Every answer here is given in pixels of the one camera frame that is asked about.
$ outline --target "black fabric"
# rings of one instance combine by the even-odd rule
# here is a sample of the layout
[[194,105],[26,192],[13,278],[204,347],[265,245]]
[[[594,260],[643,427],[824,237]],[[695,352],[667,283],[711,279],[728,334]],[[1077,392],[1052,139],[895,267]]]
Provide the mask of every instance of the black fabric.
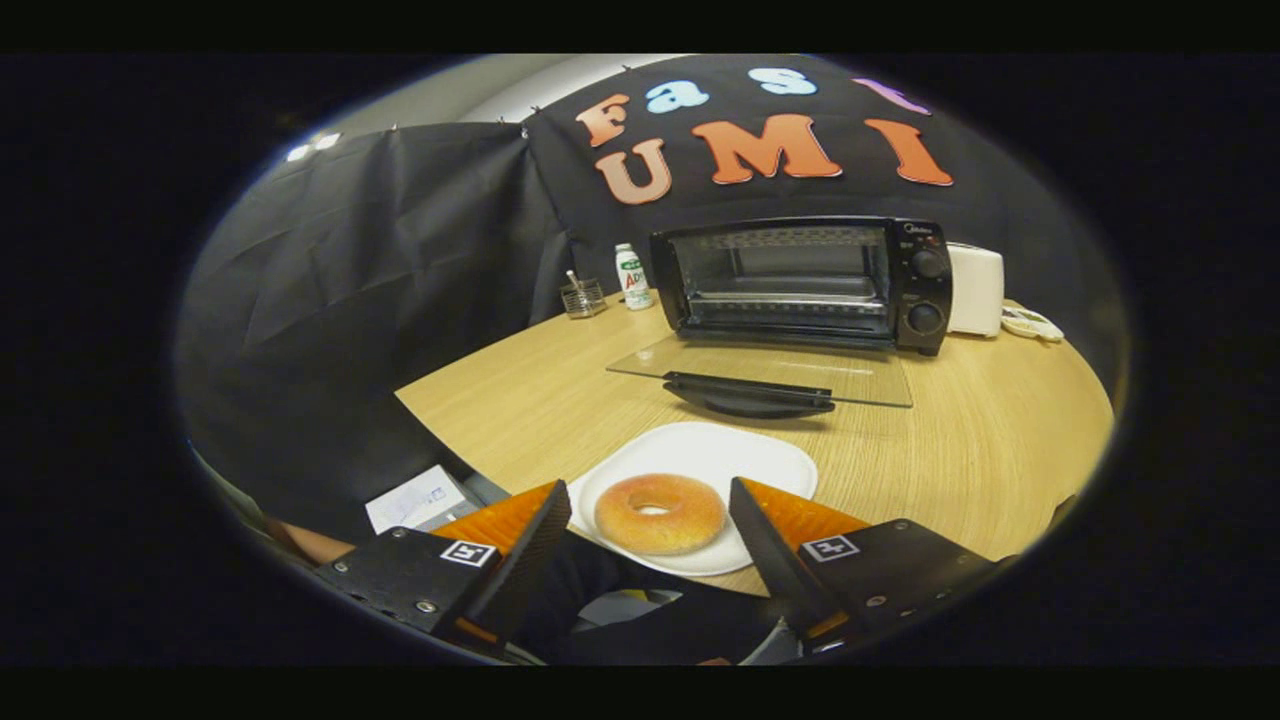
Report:
[[[817,86],[812,95],[776,95],[748,73],[754,68],[797,70]],[[630,242],[652,266],[652,232],[748,218],[805,214],[899,215],[937,220],[947,240],[1001,252],[1006,296],[1044,313],[1066,333],[1115,395],[1126,356],[1117,313],[1119,290],[1098,254],[1097,233],[1078,210],[1065,205],[1027,164],[998,147],[927,97],[896,90],[932,114],[908,110],[852,82],[867,74],[803,55],[696,55],[634,68],[579,90],[526,120],[539,172],[559,218],[572,237],[579,274],[598,277],[605,292],[620,290],[613,247]],[[872,79],[884,81],[886,78]],[[646,94],[662,83],[690,81],[710,97],[700,105],[650,113]],[[622,135],[599,147],[580,113],[621,94]],[[699,124],[728,120],[759,136],[771,115],[813,118],[812,132],[826,155],[842,168],[832,178],[795,178],[781,169],[750,181],[717,184],[716,160]],[[950,187],[923,184],[897,174],[899,160],[867,119],[884,119],[920,131],[937,165],[954,178]],[[672,176],[671,190],[643,205],[626,205],[611,193],[594,165],[626,152],[637,186],[649,182],[645,163],[632,149],[652,138]]]
[[191,442],[268,515],[372,537],[365,502],[435,464],[471,474],[394,392],[562,311],[568,266],[516,126],[411,127],[282,163],[183,297]]

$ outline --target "black handle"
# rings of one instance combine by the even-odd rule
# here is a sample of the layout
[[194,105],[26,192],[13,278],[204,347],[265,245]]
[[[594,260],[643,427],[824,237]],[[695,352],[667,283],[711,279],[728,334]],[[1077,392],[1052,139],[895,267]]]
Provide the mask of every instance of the black handle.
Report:
[[736,418],[785,419],[831,413],[831,391],[671,372],[662,377],[672,395]]

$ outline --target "letter m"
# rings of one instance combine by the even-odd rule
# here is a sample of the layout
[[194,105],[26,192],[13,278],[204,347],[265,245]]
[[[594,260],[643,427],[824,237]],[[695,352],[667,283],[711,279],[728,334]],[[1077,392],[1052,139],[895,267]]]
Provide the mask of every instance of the letter m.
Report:
[[741,160],[772,178],[778,172],[783,154],[787,164],[782,169],[794,178],[838,176],[844,170],[827,158],[812,128],[813,118],[786,114],[767,119],[760,137],[726,120],[700,124],[691,132],[710,147],[716,159],[716,174],[712,179],[721,184],[751,179],[751,170],[742,167]]

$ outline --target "white paper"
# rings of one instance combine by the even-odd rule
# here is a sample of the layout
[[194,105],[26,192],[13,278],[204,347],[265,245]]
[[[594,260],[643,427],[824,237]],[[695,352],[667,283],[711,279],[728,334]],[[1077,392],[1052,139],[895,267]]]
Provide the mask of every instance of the white paper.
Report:
[[453,478],[436,465],[407,483],[365,503],[365,512],[381,534],[390,528],[413,528],[465,502]]

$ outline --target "orange letter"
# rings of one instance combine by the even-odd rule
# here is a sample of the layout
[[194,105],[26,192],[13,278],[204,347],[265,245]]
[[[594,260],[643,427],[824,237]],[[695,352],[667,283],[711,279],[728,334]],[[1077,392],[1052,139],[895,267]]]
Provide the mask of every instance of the orange letter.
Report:
[[591,147],[599,147],[622,135],[626,128],[620,123],[627,119],[627,111],[622,109],[622,104],[630,100],[626,95],[617,94],[599,105],[582,110],[573,118],[591,131]]
[[760,137],[726,120],[705,123],[692,133],[707,141],[716,158],[712,179],[728,184],[751,179],[751,170],[737,161],[742,158],[772,178],[778,172],[782,152],[787,154],[783,168],[794,178],[833,178],[844,170],[832,163],[813,136],[813,118],[806,115],[773,115],[764,120]]
[[644,205],[667,195],[667,191],[671,190],[671,170],[667,169],[667,160],[662,158],[659,147],[662,147],[662,138],[655,137],[631,149],[632,152],[644,158],[649,177],[653,178],[644,187],[636,187],[631,182],[631,174],[622,164],[627,156],[626,152],[605,155],[595,163],[595,169],[604,173],[604,181],[609,183],[609,192],[613,193],[613,197],[627,205]]
[[900,177],[911,182],[941,184],[942,187],[951,184],[951,176],[942,172],[942,168],[933,161],[933,156],[920,142],[920,131],[891,120],[870,119],[864,122],[881,131],[884,140],[893,147],[893,152],[897,152],[897,174]]

